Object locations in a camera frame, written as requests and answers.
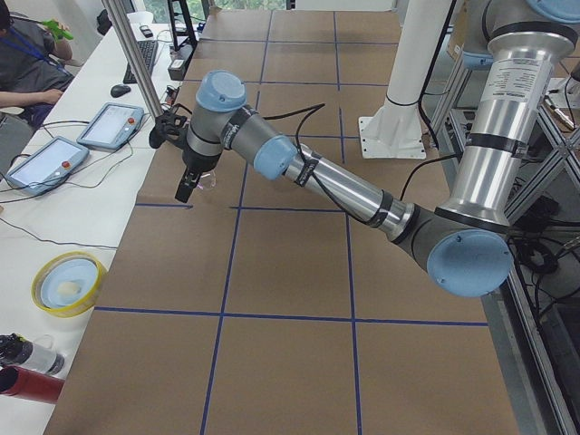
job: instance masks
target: blue joint cap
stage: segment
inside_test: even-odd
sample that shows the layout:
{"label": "blue joint cap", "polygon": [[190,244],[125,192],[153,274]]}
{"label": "blue joint cap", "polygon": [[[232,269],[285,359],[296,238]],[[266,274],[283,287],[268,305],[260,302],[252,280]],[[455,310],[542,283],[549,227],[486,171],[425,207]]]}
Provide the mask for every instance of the blue joint cap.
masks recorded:
{"label": "blue joint cap", "polygon": [[468,70],[488,70],[492,63],[491,54],[463,52],[463,64]]}
{"label": "blue joint cap", "polygon": [[246,86],[229,71],[211,71],[201,81],[196,101],[208,111],[236,111],[247,102]]}
{"label": "blue joint cap", "polygon": [[560,24],[580,23],[578,0],[527,0],[529,6],[540,15]]}
{"label": "blue joint cap", "polygon": [[267,179],[277,179],[288,169],[298,150],[282,134],[268,140],[254,158],[254,169]]}
{"label": "blue joint cap", "polygon": [[498,288],[511,265],[503,238],[483,229],[466,229],[443,238],[431,250],[427,272],[454,295],[478,297]]}

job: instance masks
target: blue lanyard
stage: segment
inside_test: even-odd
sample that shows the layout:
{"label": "blue lanyard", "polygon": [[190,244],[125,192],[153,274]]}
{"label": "blue lanyard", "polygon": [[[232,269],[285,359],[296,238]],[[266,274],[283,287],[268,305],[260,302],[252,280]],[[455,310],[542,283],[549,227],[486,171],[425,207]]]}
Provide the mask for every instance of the blue lanyard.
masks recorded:
{"label": "blue lanyard", "polygon": [[10,34],[13,34],[16,37],[16,39],[18,39],[18,41],[20,41],[24,46],[13,43],[12,41],[8,41],[5,38],[0,38],[0,42],[8,45],[9,47],[14,48],[15,50],[18,50],[19,52],[33,56],[33,58],[38,59],[39,61],[43,61],[43,62],[48,63],[49,65],[53,66],[58,71],[60,71],[61,73],[65,73],[67,75],[70,75],[70,73],[68,71],[66,71],[62,65],[60,65],[59,63],[55,63],[55,62],[51,61],[50,59],[48,59],[45,55],[43,55],[38,50],[38,48],[36,48],[34,45],[32,45],[30,42],[28,42],[26,40],[26,38],[24,38],[21,34],[19,34],[14,28],[10,27],[9,32],[10,32]]}

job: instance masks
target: black computer mouse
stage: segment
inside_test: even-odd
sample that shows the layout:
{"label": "black computer mouse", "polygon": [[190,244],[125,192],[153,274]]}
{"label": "black computer mouse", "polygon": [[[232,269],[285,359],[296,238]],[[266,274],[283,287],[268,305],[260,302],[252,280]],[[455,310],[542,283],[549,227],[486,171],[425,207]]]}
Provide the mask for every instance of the black computer mouse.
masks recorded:
{"label": "black computer mouse", "polygon": [[131,87],[126,84],[115,84],[111,88],[111,97],[112,98],[119,98],[122,95],[126,94],[127,92],[131,92]]}

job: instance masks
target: keyboard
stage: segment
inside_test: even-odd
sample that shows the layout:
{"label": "keyboard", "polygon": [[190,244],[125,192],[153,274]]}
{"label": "keyboard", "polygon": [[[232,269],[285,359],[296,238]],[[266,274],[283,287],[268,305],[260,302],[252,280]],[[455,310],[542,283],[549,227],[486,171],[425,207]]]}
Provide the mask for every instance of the keyboard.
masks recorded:
{"label": "keyboard", "polygon": [[[157,41],[155,40],[145,40],[137,41],[137,45],[141,51],[141,56],[143,56],[143,61],[145,61],[145,66],[149,70],[149,74],[153,72],[153,67],[155,66],[155,55],[157,54]],[[127,71],[125,71],[125,77],[123,77],[123,83],[131,84],[136,83],[137,79],[135,74],[131,71],[131,66],[127,63]]]}

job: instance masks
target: white table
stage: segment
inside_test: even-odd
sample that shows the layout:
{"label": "white table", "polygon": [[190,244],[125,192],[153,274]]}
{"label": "white table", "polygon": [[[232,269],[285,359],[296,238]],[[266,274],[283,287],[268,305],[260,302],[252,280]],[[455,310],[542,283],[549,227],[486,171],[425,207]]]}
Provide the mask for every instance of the white table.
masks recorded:
{"label": "white table", "polygon": [[[139,25],[133,25],[137,39],[145,39],[138,30]],[[150,28],[158,34],[168,27],[166,24],[152,24]],[[161,33],[158,39],[168,41],[170,33]],[[171,81],[167,72],[170,64],[169,46],[170,43],[159,42],[158,60],[152,74],[159,98],[163,96],[168,84],[174,87],[180,85],[179,82]],[[131,85],[131,92],[118,99],[110,95],[111,87],[122,82],[126,65],[117,35],[111,29],[58,101],[46,123],[90,121],[105,102],[140,106],[147,113],[137,84]],[[154,150],[148,142],[152,126],[153,119],[147,116],[140,132],[131,140],[131,147],[123,147],[70,178],[74,183],[94,185],[111,166],[130,156],[98,188],[62,185],[39,198],[4,204],[5,211],[0,217],[41,238],[116,247],[121,241],[136,194],[153,158]],[[55,125],[50,128],[50,132],[55,136],[76,140],[83,128],[83,125]],[[37,131],[24,152],[32,154],[49,139],[46,131]],[[84,164],[109,154],[91,150]],[[0,189],[9,189],[5,181],[0,183]],[[18,198],[24,198],[24,194],[0,193],[0,202]],[[115,255],[114,249],[42,243],[0,222],[0,334],[14,332],[29,340],[46,334],[52,336],[54,349],[62,353],[66,360],[58,377],[65,377],[68,373],[91,312],[69,319],[53,317],[34,305],[30,289],[34,276],[44,264],[60,254],[74,250],[96,256],[107,268]],[[42,434],[52,412],[53,405],[50,404],[0,396],[0,421],[11,435]]]}

